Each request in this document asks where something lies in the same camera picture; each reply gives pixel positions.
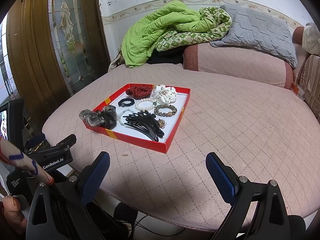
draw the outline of floral wallpaper border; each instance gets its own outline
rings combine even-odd
[[[135,5],[132,6],[130,8],[127,8],[125,10],[122,10],[120,12],[117,12],[111,16],[108,17],[102,17],[103,23],[104,24],[110,24],[113,22],[116,22],[118,20],[124,19],[126,17],[129,17],[131,15],[134,14],[138,14],[138,13],[143,13],[143,12],[152,12],[155,9],[160,8],[161,6],[163,6],[165,3],[171,2],[174,0],[153,0],[153,1],[149,1],[146,3],[142,3],[139,5]],[[272,16],[278,17],[280,19],[283,19],[287,22],[287,24],[289,25],[290,28],[295,29],[298,26],[302,26],[299,22],[297,22],[296,20],[290,18],[289,16],[274,10],[268,6],[256,3],[256,2],[252,2],[249,0],[179,0],[183,3],[185,3],[186,5],[194,5],[194,4],[200,4],[203,5],[204,7],[207,6],[212,6],[212,7],[219,7],[223,4],[238,4],[240,6],[244,6],[244,7],[249,7],[252,9],[256,9],[259,10],[261,12],[265,12],[268,13]]]

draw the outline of green patterned fabric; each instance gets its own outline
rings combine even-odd
[[[232,19],[223,9],[216,7],[202,8],[200,14],[212,18],[216,27],[203,33],[169,31],[156,45],[157,51],[166,51],[183,45],[192,45],[222,39],[228,32]]]
[[[132,25],[124,36],[121,52],[127,66],[138,67],[147,62],[156,46],[163,51],[219,40],[229,30],[231,21],[220,8],[195,11],[180,1],[172,1]]]

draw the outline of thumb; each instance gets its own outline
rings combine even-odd
[[[5,196],[2,202],[4,206],[4,217],[7,222],[18,234],[23,234],[27,228],[27,220],[20,210],[21,207],[18,199]]]

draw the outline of metal screw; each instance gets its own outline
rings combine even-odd
[[[248,181],[248,178],[245,177],[245,176],[240,176],[240,177],[239,177],[239,180],[240,180],[241,182],[243,182],[243,183],[246,183],[246,182]]]
[[[69,178],[69,181],[70,181],[70,182],[75,182],[77,179],[78,179],[78,177],[75,176],[75,175],[73,175],[73,176],[71,176],[71,177]]]
[[[277,186],[278,185],[278,183],[275,181],[275,180],[270,180],[270,184],[272,185],[272,186]]]

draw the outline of gray quilted cushion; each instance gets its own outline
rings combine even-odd
[[[221,8],[231,15],[233,22],[226,36],[210,42],[212,47],[247,47],[283,59],[292,67],[297,65],[291,33],[284,20],[239,5],[223,5]]]

